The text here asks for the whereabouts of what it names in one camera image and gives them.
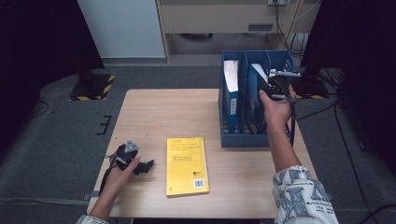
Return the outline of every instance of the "gray carpet floor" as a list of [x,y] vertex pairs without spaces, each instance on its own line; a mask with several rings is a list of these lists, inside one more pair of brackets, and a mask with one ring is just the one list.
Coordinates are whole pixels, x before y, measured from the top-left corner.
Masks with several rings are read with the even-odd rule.
[[[93,190],[128,90],[219,87],[219,61],[206,66],[146,64],[108,66],[106,70],[116,78],[105,100],[69,101],[77,76],[43,88],[31,117],[21,127],[0,166],[0,224],[74,223],[85,214],[88,202],[83,196]],[[296,104],[296,117],[319,111],[336,100],[336,95],[302,100]],[[361,150],[346,112],[336,110],[352,161],[333,107],[298,124],[318,179],[332,195],[340,223],[359,223],[368,215],[365,204],[373,211],[382,205],[396,204],[396,178],[374,152]],[[109,127],[106,134],[98,135],[104,130],[101,123],[107,121],[105,116],[111,116]],[[70,200],[72,204],[50,204],[48,199]],[[395,223],[396,208],[383,210],[375,217],[378,223]],[[113,223],[116,221],[128,222],[112,219]]]

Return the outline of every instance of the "patterned sleeve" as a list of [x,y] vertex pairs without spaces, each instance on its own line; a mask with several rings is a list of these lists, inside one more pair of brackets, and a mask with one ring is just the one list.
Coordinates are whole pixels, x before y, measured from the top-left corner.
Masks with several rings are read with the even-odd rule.
[[108,224],[108,222],[97,217],[84,215],[78,219],[76,224]]
[[275,223],[338,223],[321,183],[304,166],[291,166],[274,176]]

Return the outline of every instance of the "black device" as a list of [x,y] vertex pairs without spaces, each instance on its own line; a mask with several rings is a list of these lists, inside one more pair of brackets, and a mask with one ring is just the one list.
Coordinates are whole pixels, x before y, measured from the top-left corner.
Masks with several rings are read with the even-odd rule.
[[[129,163],[136,157],[138,149],[140,147],[133,143],[131,140],[127,141],[127,144],[122,144],[117,148],[115,154],[111,157],[116,161],[116,164],[123,171]],[[140,173],[148,173],[151,166],[154,164],[154,160],[149,162],[139,162],[136,168],[134,168],[134,174],[139,175]]]
[[268,77],[268,83],[263,83],[259,90],[265,91],[268,97],[274,101],[281,101],[288,98],[289,92],[288,78],[285,76]]
[[[111,169],[113,169],[115,166],[119,166],[122,171],[125,170],[131,161],[136,157],[138,149],[140,149],[140,147],[129,139],[126,144],[119,146],[117,151],[110,156],[111,163],[103,177],[99,195],[102,193],[102,190],[105,187],[105,183]],[[154,160],[148,162],[139,162],[136,168],[134,168],[134,174],[139,175],[140,173],[148,173],[153,164]]]

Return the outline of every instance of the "white cabinet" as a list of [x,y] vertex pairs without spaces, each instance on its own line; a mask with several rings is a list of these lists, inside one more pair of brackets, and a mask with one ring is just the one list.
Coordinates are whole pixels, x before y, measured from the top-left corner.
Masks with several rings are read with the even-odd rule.
[[[266,0],[157,0],[163,39],[173,34],[265,33],[282,49],[277,33],[286,39],[309,33],[321,0],[290,0],[288,6],[269,6]],[[171,41],[165,41],[169,56]]]
[[165,58],[156,0],[78,0],[102,58]]

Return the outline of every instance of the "hand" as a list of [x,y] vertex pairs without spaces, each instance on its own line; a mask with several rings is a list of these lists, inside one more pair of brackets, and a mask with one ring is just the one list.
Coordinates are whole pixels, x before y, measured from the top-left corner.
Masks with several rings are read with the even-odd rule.
[[107,177],[104,191],[112,195],[118,195],[122,188],[126,185],[132,172],[140,162],[140,157],[134,158],[125,170],[121,170],[118,165],[111,169]]
[[[296,93],[291,91],[290,95],[295,98]],[[291,116],[290,103],[287,100],[273,101],[262,90],[260,90],[260,99],[264,104],[266,122],[276,127],[285,127]]]

